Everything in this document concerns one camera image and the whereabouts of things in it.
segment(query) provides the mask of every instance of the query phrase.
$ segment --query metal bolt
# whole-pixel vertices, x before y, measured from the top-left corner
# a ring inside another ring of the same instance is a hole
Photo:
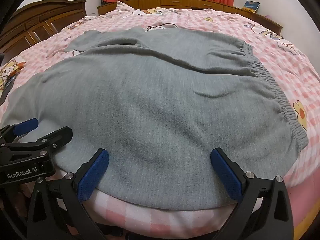
[[[282,182],[282,181],[283,181],[283,179],[282,179],[281,176],[276,176],[276,180],[277,180],[278,182]]]
[[[72,172],[69,172],[65,175],[65,178],[66,179],[72,179],[73,178],[73,173]]]
[[[43,181],[43,178],[42,177],[39,177],[38,179],[37,179],[37,182],[38,183],[41,183]]]
[[[251,171],[248,171],[245,175],[246,175],[249,179],[253,179],[253,178],[254,178],[254,174],[253,174],[253,172],[251,172]]]

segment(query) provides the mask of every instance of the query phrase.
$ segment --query book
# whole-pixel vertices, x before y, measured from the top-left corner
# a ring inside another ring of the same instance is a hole
[[[247,10],[249,12],[257,12],[259,5],[260,5],[259,2],[246,1],[242,9]]]

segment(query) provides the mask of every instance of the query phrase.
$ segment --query blue gripper pad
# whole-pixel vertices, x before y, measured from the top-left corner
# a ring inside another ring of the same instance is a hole
[[[15,125],[13,129],[13,134],[16,136],[24,135],[27,132],[30,132],[38,127],[38,120],[36,118],[32,118],[22,123],[18,123]]]
[[[77,196],[80,203],[90,198],[103,174],[106,172],[108,165],[109,153],[106,150],[102,150],[100,155],[78,183]]]
[[[237,176],[216,149],[211,152],[210,159],[212,167],[222,181],[229,197],[240,202],[243,196],[241,183]]]

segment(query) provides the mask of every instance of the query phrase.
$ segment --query wooden headboard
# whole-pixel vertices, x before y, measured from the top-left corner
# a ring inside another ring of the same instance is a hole
[[[86,16],[85,0],[43,0],[18,9],[0,33],[2,65]]]
[[[216,11],[224,11],[228,13],[237,13],[248,19],[261,24],[262,26],[272,30],[280,35],[282,26],[274,21],[271,21],[262,15],[245,11],[236,7],[227,6],[222,3],[216,3],[207,0],[123,0],[123,3],[133,7],[134,9],[151,9],[156,7],[175,8],[175,9],[213,9]],[[108,3],[98,6],[99,15],[111,12],[116,9],[117,3]]]

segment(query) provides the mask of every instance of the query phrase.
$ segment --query drawer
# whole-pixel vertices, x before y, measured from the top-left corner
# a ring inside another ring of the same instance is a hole
[[[131,6],[134,9],[139,9],[139,0],[127,0],[127,1],[123,1],[123,3]]]
[[[160,0],[139,0],[139,9],[146,10],[161,7]]]
[[[167,8],[167,9],[170,9],[170,8],[173,8],[173,9],[191,9],[190,6],[179,6],[179,5],[162,5],[161,7],[162,8]]]
[[[111,3],[111,4],[106,4],[98,7],[98,13],[99,15],[106,14],[108,12],[114,11],[117,7],[117,3]]]
[[[190,0],[161,0],[161,6],[163,5],[178,5],[190,7]]]
[[[238,14],[250,19],[251,18],[251,13],[250,12],[246,12],[244,10],[238,10]]]
[[[223,6],[223,11],[224,12],[229,12],[229,13],[238,13],[238,9],[230,6]]]
[[[222,11],[223,5],[221,3],[215,3],[203,0],[191,0],[191,7],[199,9],[213,9],[215,11]]]

